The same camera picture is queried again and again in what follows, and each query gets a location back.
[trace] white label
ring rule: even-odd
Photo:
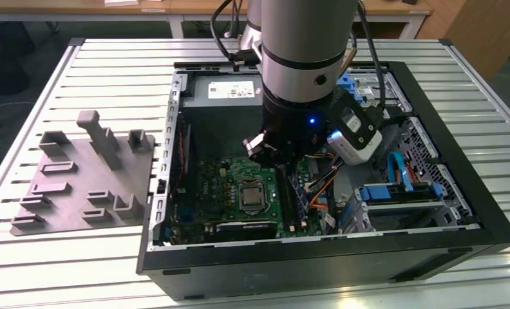
[[[369,87],[365,87],[365,88],[357,88],[357,93],[359,93],[360,95],[372,95],[372,94],[373,94],[373,92],[372,92],[372,90],[371,90]]]
[[[332,216],[329,216],[329,214],[325,214],[325,222],[327,224],[329,224],[329,227],[335,227],[335,219]]]
[[[347,121],[347,127],[348,129],[356,133],[359,127],[361,126],[361,123],[359,122],[359,118],[356,116],[352,116]]]
[[[253,82],[212,82],[208,98],[253,98]]]
[[[140,11],[142,13],[165,13],[164,8],[144,8]]]

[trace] blue tab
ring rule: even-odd
[[[367,187],[359,188],[359,196],[361,197],[361,201],[367,201],[369,199],[369,192],[367,192]]]
[[[436,193],[438,198],[443,197],[442,186],[438,183],[432,184],[434,193]]]
[[[368,185],[367,190],[369,192],[369,196],[372,200],[389,200],[391,194],[388,193],[388,189],[384,185]]]
[[[359,95],[356,90],[356,81],[352,80],[352,78],[348,76],[348,73],[344,72],[343,76],[339,77],[337,86],[341,87],[348,93],[352,95],[353,99],[357,101],[357,103],[364,103],[364,98]]]

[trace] wooden desk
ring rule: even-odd
[[[161,14],[169,11],[170,0],[140,1],[138,5],[104,6],[104,0],[0,0],[0,14]]]
[[[245,20],[247,1],[240,16]],[[184,37],[182,21],[208,21],[221,0],[140,0],[138,5],[104,7],[104,0],[0,0],[0,21],[166,21],[172,37]],[[371,23],[406,24],[400,39],[412,39],[432,9],[424,0],[407,5],[400,0],[364,0]],[[225,8],[218,20],[229,20]]]
[[[170,0],[170,14],[212,14],[222,0]],[[244,0],[240,13],[247,13],[247,3]],[[432,9],[430,5],[419,0],[416,5],[407,5],[399,0],[364,0],[367,15],[430,15]],[[232,13],[229,5],[222,14]]]
[[[247,13],[247,1],[244,0],[240,14]],[[208,21],[214,9],[222,0],[170,0],[169,22],[172,24],[174,38],[182,38],[181,28],[176,23],[182,21]],[[414,39],[424,17],[431,14],[432,9],[424,0],[419,0],[416,5],[407,5],[400,0],[364,0],[367,20],[371,23],[403,23],[404,27],[399,39]],[[218,20],[229,20],[232,6],[229,5],[218,16]]]

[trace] cable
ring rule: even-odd
[[[335,219],[337,217],[337,205],[335,204],[335,192],[333,192],[333,182],[329,183],[329,186],[325,189],[327,195],[327,205],[328,205],[328,214]],[[331,231],[336,232],[337,224],[331,228]]]
[[[237,31],[237,33],[236,33],[234,37],[237,37],[237,35],[238,35],[238,11],[241,9],[241,5],[242,4],[244,4],[244,0],[238,0],[238,5],[237,5],[237,8],[236,8],[236,31]]]
[[[343,166],[343,164],[344,164],[343,159],[339,156],[335,156],[335,158],[331,160],[328,171],[325,172],[325,174],[320,178],[317,178],[316,181],[313,181],[307,186],[307,189],[311,190],[312,187],[315,187],[319,183],[325,181],[325,179],[337,172],[339,167]]]
[[[228,25],[229,25],[229,21],[226,21],[226,24],[224,25],[222,30],[220,30],[218,37],[222,37],[224,31],[226,30]]]
[[[384,109],[384,96],[385,96],[385,94],[384,94],[383,70],[381,70],[381,66],[379,64],[379,58],[376,56],[373,38],[371,37],[371,32],[369,32],[369,25],[367,24],[365,6],[364,6],[364,3],[361,1],[357,2],[357,15],[359,15],[359,21],[361,21],[361,27],[363,27],[364,33],[365,33],[367,46],[369,48],[371,58],[373,59],[376,81],[379,82],[379,106],[381,107],[381,109]]]
[[[335,179],[336,176],[337,176],[337,175],[333,174],[333,176],[332,176],[332,177],[328,179],[328,181],[324,183],[324,185],[323,185],[321,188],[319,189],[317,193],[313,195],[313,197],[312,197],[312,199],[311,199],[308,205],[312,206],[313,202],[317,200],[319,195],[320,195],[321,192],[325,190],[327,186],[328,186],[329,183],[333,181],[333,179]]]
[[[412,170],[410,164],[406,164],[406,167],[407,167],[407,171],[410,172],[410,175],[412,177],[411,182],[420,182],[420,178],[419,178],[418,174],[415,173],[415,171]]]
[[[313,159],[321,159],[321,158],[335,158],[335,155],[332,153],[315,153],[315,154],[307,154],[307,158],[313,158]]]
[[[11,102],[11,103],[3,103],[3,104],[0,104],[0,108],[3,107],[3,106],[9,106],[9,105],[19,105],[19,104],[34,105],[34,103],[31,103],[31,102]]]
[[[385,158],[385,173],[388,182],[397,182],[393,172],[393,162],[397,166],[397,180],[401,180],[403,185],[406,186],[406,191],[412,191],[411,181],[410,181],[410,174],[406,168],[406,164],[403,163],[401,155],[397,151],[391,151],[388,153],[388,156]]]
[[[232,14],[229,15],[229,37],[233,37],[234,35],[234,15],[237,12],[237,4],[236,0],[232,0]]]
[[[309,206],[309,208],[317,208],[317,209],[328,209],[327,208],[327,205],[324,205],[324,204],[312,204],[311,206]]]
[[[352,47],[357,48],[357,39],[353,31],[349,32],[349,43]]]
[[[217,7],[214,13],[212,13],[212,16],[210,16],[210,20],[209,20],[209,27],[210,27],[210,35],[212,35],[212,39],[214,40],[214,43],[217,44],[217,47],[218,47],[218,50],[220,52],[222,53],[222,56],[229,60],[232,61],[232,54],[226,51],[226,48],[224,47],[222,45],[222,42],[220,41],[220,38],[214,32],[214,21],[216,21],[216,18],[218,17],[220,15],[220,12],[224,10],[224,8],[226,7],[226,5],[232,2],[232,0],[224,0],[222,3],[220,4],[220,6]]]

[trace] aluminum workbench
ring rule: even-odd
[[[233,41],[225,41],[228,48]],[[359,61],[369,60],[361,42]],[[510,220],[510,110],[454,47],[436,41],[376,41],[380,60],[406,62]],[[86,40],[69,46],[0,167],[0,307],[152,308],[172,306],[134,273],[141,227],[17,238],[9,221],[42,152],[45,131],[85,138],[81,109],[96,109],[116,135],[162,136],[176,61],[222,61],[209,39]],[[154,158],[162,147],[154,148]],[[510,304],[510,248],[426,280],[285,294],[210,299],[220,308],[470,308]]]

